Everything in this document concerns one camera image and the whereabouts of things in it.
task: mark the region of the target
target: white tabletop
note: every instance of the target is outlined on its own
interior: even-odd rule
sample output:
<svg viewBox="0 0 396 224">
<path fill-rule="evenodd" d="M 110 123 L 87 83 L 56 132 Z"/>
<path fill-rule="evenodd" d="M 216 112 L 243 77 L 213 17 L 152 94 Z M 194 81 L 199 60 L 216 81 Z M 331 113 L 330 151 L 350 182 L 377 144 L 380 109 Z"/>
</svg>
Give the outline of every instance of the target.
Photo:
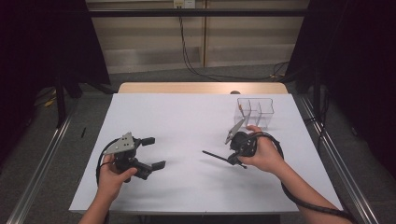
<svg viewBox="0 0 396 224">
<path fill-rule="evenodd" d="M 136 157 L 152 164 L 166 161 L 148 180 L 123 184 L 111 211 L 131 214 L 273 214 L 298 211 L 279 180 L 255 167 L 231 166 L 204 153 L 227 158 L 224 145 L 233 127 L 237 98 L 272 98 L 275 114 L 265 132 L 276 138 L 285 160 L 302 178 L 342 208 L 304 122 L 289 94 L 114 94 L 106 119 L 81 179 L 70 211 L 85 212 L 96 192 L 95 168 L 103 148 L 132 132 L 155 137 Z"/>
</svg>

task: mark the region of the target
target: transparent box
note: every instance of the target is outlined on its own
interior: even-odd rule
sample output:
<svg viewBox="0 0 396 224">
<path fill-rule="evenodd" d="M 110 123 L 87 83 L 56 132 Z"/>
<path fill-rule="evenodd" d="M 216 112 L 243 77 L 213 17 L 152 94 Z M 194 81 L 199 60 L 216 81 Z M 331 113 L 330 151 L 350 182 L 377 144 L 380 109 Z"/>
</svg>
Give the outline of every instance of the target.
<svg viewBox="0 0 396 224">
<path fill-rule="evenodd" d="M 273 115 L 274 108 L 271 98 L 238 98 L 234 123 L 246 118 L 243 127 L 256 125 L 266 129 Z"/>
</svg>

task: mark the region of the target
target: white wall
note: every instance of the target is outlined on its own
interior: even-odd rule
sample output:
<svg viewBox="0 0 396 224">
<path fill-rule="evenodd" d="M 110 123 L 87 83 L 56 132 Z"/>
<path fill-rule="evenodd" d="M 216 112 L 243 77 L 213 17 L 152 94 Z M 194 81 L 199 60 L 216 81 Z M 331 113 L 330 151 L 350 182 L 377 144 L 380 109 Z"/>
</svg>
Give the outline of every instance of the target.
<svg viewBox="0 0 396 224">
<path fill-rule="evenodd" d="M 306 8 L 309 0 L 196 0 L 197 8 Z M 173 1 L 87 0 L 89 8 L 172 8 Z M 93 18 L 112 73 L 183 68 L 178 18 Z M 223 66 L 290 59 L 303 18 L 183 18 L 191 64 Z"/>
</svg>

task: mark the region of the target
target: black cable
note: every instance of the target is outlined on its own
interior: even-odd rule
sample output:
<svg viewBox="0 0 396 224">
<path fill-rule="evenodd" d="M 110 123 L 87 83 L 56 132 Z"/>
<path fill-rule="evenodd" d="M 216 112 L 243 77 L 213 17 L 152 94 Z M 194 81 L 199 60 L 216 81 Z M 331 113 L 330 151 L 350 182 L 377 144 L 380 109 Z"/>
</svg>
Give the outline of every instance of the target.
<svg viewBox="0 0 396 224">
<path fill-rule="evenodd" d="M 305 126 L 306 126 L 306 125 L 310 124 L 311 122 L 313 122 L 313 121 L 315 121 L 315 120 L 316 120 L 316 118 L 304 119 L 304 124 L 305 124 Z"/>
<path fill-rule="evenodd" d="M 189 59 L 189 55 L 187 53 L 187 49 L 186 49 L 186 41 L 184 39 L 184 27 L 183 27 L 183 19 L 181 17 L 178 18 L 179 23 L 180 23 L 180 32 L 181 32 L 181 42 L 182 42 L 182 47 L 183 47 L 183 60 L 184 60 L 184 64 L 186 64 L 187 69 L 189 69 L 189 71 L 197 76 L 200 77 L 206 77 L 209 79 L 212 79 L 214 81 L 217 82 L 221 82 L 220 80 L 214 78 L 214 77 L 227 77 L 227 78 L 235 78 L 235 79 L 244 79 L 244 80 L 265 80 L 268 78 L 272 78 L 272 76 L 269 77 L 230 77 L 230 76 L 222 76 L 222 75 L 204 75 L 201 74 L 199 72 L 197 72 L 191 65 L 190 63 L 190 59 Z"/>
<path fill-rule="evenodd" d="M 323 99 L 323 107 L 320 110 L 320 115 L 321 115 L 322 122 L 321 122 L 321 126 L 319 125 L 320 133 L 319 133 L 318 144 L 317 144 L 317 151 L 318 151 L 319 156 L 320 156 L 320 140 L 323 137 L 323 134 L 325 132 L 326 116 L 327 116 L 327 111 L 329 110 L 329 106 L 330 106 L 330 94 L 326 90 L 325 91 L 325 95 L 324 95 L 324 99 Z"/>
<path fill-rule="evenodd" d="M 113 145 L 115 142 L 117 142 L 119 138 L 114 139 L 111 141 L 107 146 L 102 150 L 102 153 L 99 156 L 98 164 L 96 165 L 96 184 L 99 185 L 99 176 L 100 176 L 100 168 L 102 167 L 102 158 L 103 158 L 103 152 L 106 151 L 108 147 Z"/>
<path fill-rule="evenodd" d="M 274 65 L 274 68 L 273 68 L 273 76 L 274 76 L 274 79 L 273 79 L 273 81 L 275 82 L 275 78 L 276 78 L 276 74 L 277 74 L 277 72 L 279 72 L 279 70 L 285 65 L 285 64 L 287 64 L 287 63 L 289 63 L 289 62 L 283 62 L 283 63 L 277 63 L 277 64 L 275 64 Z"/>
<path fill-rule="evenodd" d="M 311 64 L 302 66 L 298 70 L 294 71 L 293 73 L 288 73 L 286 76 L 284 76 L 280 80 L 278 80 L 278 82 L 288 83 L 288 82 L 294 81 L 295 78 L 297 78 L 297 76 L 299 76 L 302 72 L 304 72 L 305 70 L 307 70 L 309 68 L 315 67 L 317 65 L 318 61 L 319 61 L 319 59 L 316 59 Z"/>
<path fill-rule="evenodd" d="M 352 212 L 350 211 L 350 209 L 347 207 L 347 204 L 344 202 L 344 200 L 340 197 L 340 195 L 337 193 L 337 192 L 335 192 L 335 194 L 337 194 L 337 197 L 338 197 L 338 199 L 340 200 L 340 203 L 341 203 L 341 206 L 343 206 L 343 208 L 346 210 L 346 212 L 348 213 L 348 214 L 352 214 Z M 358 220 L 354 217 L 354 216 L 350 216 L 351 218 L 353 218 L 353 221 L 352 221 L 352 223 L 356 223 L 356 224 L 359 224 L 359 222 L 358 222 Z"/>
<path fill-rule="evenodd" d="M 282 147 L 280 146 L 279 142 L 275 140 L 275 138 L 269 134 L 269 133 L 263 133 L 263 132 L 258 132 L 258 133 L 254 133 L 253 135 L 251 135 L 249 138 L 247 138 L 246 140 L 243 140 L 242 142 L 248 141 L 251 138 L 254 137 L 267 137 L 269 139 L 271 139 L 271 141 L 273 142 L 273 144 L 276 147 L 277 152 L 279 153 L 279 155 L 282 157 L 282 159 L 285 159 L 283 151 L 282 151 Z M 347 212 L 344 211 L 340 211 L 337 209 L 333 209 L 333 208 L 328 208 L 328 207 L 322 207 L 322 206 L 318 206 L 318 205 L 314 205 L 312 203 L 307 203 L 304 202 L 298 198 L 296 198 L 294 195 L 292 195 L 290 193 L 290 191 L 283 185 L 283 183 L 281 182 L 281 186 L 283 191 L 285 192 L 286 196 L 288 196 L 288 198 L 296 203 L 297 205 L 300 205 L 301 207 L 316 211 L 316 212 L 320 212 L 320 213 L 325 213 L 325 214 L 329 214 L 329 215 L 333 215 L 333 216 L 338 216 L 338 217 L 342 217 L 342 218 L 346 218 L 349 221 L 351 221 L 352 223 L 357 223 L 356 219 Z"/>
</svg>

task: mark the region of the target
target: gray floor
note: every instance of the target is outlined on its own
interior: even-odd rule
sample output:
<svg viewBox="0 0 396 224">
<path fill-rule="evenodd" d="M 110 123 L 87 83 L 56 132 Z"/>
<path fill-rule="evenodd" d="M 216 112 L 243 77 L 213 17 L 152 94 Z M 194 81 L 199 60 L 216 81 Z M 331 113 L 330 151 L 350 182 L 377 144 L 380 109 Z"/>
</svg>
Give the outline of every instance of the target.
<svg viewBox="0 0 396 224">
<path fill-rule="evenodd" d="M 196 69 L 199 73 L 217 74 L 222 76 L 268 77 L 273 74 L 273 66 L 236 66 Z M 222 81 L 242 81 L 237 78 L 216 77 Z M 117 90 L 125 81 L 212 81 L 206 77 L 193 75 L 187 69 L 175 71 L 147 72 L 137 74 L 112 75 L 110 88 Z M 262 81 L 274 81 L 269 78 Z M 287 84 L 288 91 L 294 93 L 297 106 L 301 108 L 301 97 L 295 94 L 294 84 Z M 91 155 L 97 135 L 100 132 L 106 111 L 111 102 L 111 95 L 105 95 L 88 85 L 81 84 L 83 96 L 76 100 L 66 95 L 69 110 L 74 108 L 70 124 L 64 139 L 53 156 L 46 176 L 39 191 L 35 195 L 24 223 L 76 223 L 80 214 L 68 211 L 78 187 L 86 163 Z M 47 100 L 48 96 L 37 99 L 37 103 Z M 0 223 L 6 223 L 18 199 L 23 194 L 35 168 L 40 163 L 47 146 L 55 132 L 57 123 L 56 104 L 36 107 L 35 116 L 11 155 L 4 164 L 0 176 Z M 308 118 L 301 109 L 303 118 Z M 354 176 L 362 193 L 375 212 L 379 223 L 394 223 L 396 220 L 396 181 L 374 159 L 363 139 L 355 136 L 351 125 L 335 102 L 330 103 L 328 111 L 327 131 L 340 151 L 346 166 Z M 307 125 L 314 143 L 318 141 L 312 124 Z M 359 212 L 344 187 L 332 161 L 324 147 L 320 147 L 320 155 L 340 199 L 360 221 Z M 283 214 L 282 224 L 304 223 L 299 214 Z M 111 223 L 138 223 L 137 217 L 113 214 Z"/>
</svg>

